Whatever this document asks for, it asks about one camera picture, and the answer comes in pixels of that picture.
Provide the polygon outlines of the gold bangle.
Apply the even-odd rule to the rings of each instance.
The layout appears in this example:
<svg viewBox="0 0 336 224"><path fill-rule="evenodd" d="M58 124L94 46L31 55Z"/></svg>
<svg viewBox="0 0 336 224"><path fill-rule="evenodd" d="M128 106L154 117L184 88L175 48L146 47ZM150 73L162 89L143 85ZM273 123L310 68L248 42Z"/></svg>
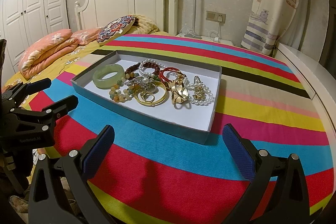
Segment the gold bangle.
<svg viewBox="0 0 336 224"><path fill-rule="evenodd" d="M166 86L159 81L155 81L154 83L158 88L157 93L148 93L144 90L138 90L134 92L133 97L139 104L143 106L154 107L165 102L168 96Z"/></svg>

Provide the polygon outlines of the grey white jewelry tray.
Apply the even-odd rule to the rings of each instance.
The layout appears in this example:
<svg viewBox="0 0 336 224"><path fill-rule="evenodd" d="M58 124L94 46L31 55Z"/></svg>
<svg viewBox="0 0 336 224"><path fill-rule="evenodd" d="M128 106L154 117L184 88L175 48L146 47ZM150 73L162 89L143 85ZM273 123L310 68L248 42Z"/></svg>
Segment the grey white jewelry tray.
<svg viewBox="0 0 336 224"><path fill-rule="evenodd" d="M153 101L163 97L164 101L157 106L144 106L136 98L124 103L117 103L110 98L108 89L100 89L93 82L94 73L105 69L108 65L118 64L123 69L127 69L147 59L157 61L167 67L178 68L189 81L193 81L198 76L202 83L209 88L214 98L218 98L222 75L221 67L199 61L122 50L111 51L106 56L96 56L96 61L76 75L71 82L78 94L117 114L167 134L205 144L214 121L215 102L195 105L191 101L187 101L174 105L171 102L171 93L159 88L153 96L145 97L147 100Z"/></svg>

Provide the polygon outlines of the yellow floral bedsheet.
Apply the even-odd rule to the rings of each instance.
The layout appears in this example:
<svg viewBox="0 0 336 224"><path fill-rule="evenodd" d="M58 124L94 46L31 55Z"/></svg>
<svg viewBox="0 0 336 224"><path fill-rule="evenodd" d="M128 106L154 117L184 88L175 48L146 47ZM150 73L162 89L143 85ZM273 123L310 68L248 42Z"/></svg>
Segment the yellow floral bedsheet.
<svg viewBox="0 0 336 224"><path fill-rule="evenodd" d="M147 38L157 38L158 40L152 43L147 42ZM166 56L170 51L170 46L168 44L163 44L163 36L149 35L147 38L142 36L140 41L131 41L131 37L128 36L126 41L112 41L110 44L101 47L96 42L77 47L74 51L55 60L51 65L29 80L25 79L20 72L16 73L3 85L2 92L7 91L7 89L18 83L26 83L28 81L33 83L44 78L53 80L63 72L69 72L76 75L80 73L79 67L84 65L84 57L90 54L107 55L108 51L125 50Z"/></svg>

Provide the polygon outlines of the green jade bangle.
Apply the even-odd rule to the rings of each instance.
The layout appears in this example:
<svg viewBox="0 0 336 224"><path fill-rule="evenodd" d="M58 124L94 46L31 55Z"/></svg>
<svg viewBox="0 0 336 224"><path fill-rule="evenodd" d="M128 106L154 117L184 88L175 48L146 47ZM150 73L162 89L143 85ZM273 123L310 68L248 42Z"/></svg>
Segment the green jade bangle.
<svg viewBox="0 0 336 224"><path fill-rule="evenodd" d="M110 89L124 77L125 71L119 64L105 65L93 74L92 81L99 89Z"/></svg>

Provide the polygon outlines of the pink folded quilt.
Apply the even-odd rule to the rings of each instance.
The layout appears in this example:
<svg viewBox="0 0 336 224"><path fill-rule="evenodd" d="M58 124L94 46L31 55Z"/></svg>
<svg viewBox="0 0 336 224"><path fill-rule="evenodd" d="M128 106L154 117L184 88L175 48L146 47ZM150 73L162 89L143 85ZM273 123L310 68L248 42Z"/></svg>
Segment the pink folded quilt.
<svg viewBox="0 0 336 224"><path fill-rule="evenodd" d="M25 79L37 75L60 57L74 51L78 46L85 46L96 40L101 28L92 28L72 32L61 29L34 42L18 64L19 71Z"/></svg>

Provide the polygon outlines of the colourful striped blanket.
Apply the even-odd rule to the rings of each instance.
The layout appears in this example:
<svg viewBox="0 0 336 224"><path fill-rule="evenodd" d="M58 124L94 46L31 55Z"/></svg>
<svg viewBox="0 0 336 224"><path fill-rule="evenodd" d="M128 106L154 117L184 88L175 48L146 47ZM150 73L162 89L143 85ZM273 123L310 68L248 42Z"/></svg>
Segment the colourful striped blanket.
<svg viewBox="0 0 336 224"><path fill-rule="evenodd" d="M100 66L128 68L149 58L177 68L189 80L198 76L214 102L121 103L92 81ZM126 223L221 223L249 184L222 139L228 123L257 149L299 156L310 214L323 209L335 192L331 136L310 92L281 61L163 35L125 35L104 46L90 44L67 60L72 65L43 73L52 84L29 107L41 110L64 97L78 97L77 108L58 121L49 153L66 155L106 124L114 127L114 144L89 185L106 210Z"/></svg>

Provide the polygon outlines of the crystal pearl brooch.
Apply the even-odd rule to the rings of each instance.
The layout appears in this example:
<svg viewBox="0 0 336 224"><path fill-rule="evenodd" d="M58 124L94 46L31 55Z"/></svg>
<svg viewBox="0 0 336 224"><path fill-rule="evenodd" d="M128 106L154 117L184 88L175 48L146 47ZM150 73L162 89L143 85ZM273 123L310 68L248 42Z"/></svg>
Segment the crystal pearl brooch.
<svg viewBox="0 0 336 224"><path fill-rule="evenodd" d="M126 85L132 91L144 90L148 93L157 93L158 88L155 85L155 79L144 76L137 76L128 81Z"/></svg>

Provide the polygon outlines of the white wardrobe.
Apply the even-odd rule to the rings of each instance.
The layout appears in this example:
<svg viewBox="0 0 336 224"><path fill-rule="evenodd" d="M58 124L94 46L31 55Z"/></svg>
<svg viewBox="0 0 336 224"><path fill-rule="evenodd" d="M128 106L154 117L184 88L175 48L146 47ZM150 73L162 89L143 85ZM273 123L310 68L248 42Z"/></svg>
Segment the white wardrobe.
<svg viewBox="0 0 336 224"><path fill-rule="evenodd" d="M1 37L14 73L25 50L38 39L69 27L66 0L1 0Z"/></svg>

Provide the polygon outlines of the round embroidered cushion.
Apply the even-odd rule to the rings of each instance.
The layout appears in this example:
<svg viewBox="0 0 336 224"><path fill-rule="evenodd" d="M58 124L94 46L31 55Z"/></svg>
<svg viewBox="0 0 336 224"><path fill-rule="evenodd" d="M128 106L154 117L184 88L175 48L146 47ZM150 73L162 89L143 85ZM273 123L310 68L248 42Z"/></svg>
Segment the round embroidered cushion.
<svg viewBox="0 0 336 224"><path fill-rule="evenodd" d="M108 23L104 28L102 28L98 33L96 41L101 45L111 42L112 40L126 34L131 29L134 23L135 16L122 16Z"/></svg>

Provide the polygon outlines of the gold charm pendant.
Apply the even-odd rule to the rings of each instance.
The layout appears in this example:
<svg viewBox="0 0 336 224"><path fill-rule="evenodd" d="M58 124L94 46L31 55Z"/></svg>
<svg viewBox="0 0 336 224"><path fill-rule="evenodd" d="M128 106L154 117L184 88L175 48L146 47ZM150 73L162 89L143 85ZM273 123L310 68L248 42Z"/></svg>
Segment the gold charm pendant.
<svg viewBox="0 0 336 224"><path fill-rule="evenodd" d="M182 104L189 99L189 91L185 87L183 80L176 78L168 83L171 92L171 101L173 105Z"/></svg>

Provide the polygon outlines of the white bedside table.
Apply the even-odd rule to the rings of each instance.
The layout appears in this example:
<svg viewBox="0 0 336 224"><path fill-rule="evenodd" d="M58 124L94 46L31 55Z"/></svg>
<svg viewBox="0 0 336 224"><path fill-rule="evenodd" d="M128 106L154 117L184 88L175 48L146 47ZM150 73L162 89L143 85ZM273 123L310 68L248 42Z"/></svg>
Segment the white bedside table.
<svg viewBox="0 0 336 224"><path fill-rule="evenodd" d="M189 38L186 36L186 34L178 34L176 37ZM220 38L209 38L208 36L201 36L201 38L195 38L195 39L202 39L208 42L221 43L221 44L225 44L228 46L234 46L233 42L229 40L220 39Z"/></svg>

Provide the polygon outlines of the white bed headboard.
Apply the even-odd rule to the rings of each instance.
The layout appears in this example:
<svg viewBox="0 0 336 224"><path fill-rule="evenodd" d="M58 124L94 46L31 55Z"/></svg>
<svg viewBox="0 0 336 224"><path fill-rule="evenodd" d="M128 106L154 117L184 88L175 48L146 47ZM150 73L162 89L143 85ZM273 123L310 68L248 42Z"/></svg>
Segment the white bed headboard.
<svg viewBox="0 0 336 224"><path fill-rule="evenodd" d="M84 0L75 2L77 29L106 26L125 15L143 15L154 21L161 31L178 33L178 0Z"/></svg>

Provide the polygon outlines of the sailboat print curtain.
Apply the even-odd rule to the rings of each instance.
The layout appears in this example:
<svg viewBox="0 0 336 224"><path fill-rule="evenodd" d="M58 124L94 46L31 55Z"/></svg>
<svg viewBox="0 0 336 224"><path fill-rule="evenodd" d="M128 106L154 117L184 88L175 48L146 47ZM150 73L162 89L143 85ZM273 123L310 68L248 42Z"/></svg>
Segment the sailboat print curtain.
<svg viewBox="0 0 336 224"><path fill-rule="evenodd" d="M306 23L308 0L253 0L242 47L272 56L283 43L298 48Z"/></svg>

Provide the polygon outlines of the wall power socket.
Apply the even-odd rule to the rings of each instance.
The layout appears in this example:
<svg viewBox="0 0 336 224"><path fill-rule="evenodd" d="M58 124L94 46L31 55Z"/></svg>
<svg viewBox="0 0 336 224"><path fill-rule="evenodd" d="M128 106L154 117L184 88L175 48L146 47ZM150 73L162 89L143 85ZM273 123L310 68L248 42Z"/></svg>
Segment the wall power socket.
<svg viewBox="0 0 336 224"><path fill-rule="evenodd" d="M219 12L206 11L206 20L212 22L225 23L226 14L221 14Z"/></svg>

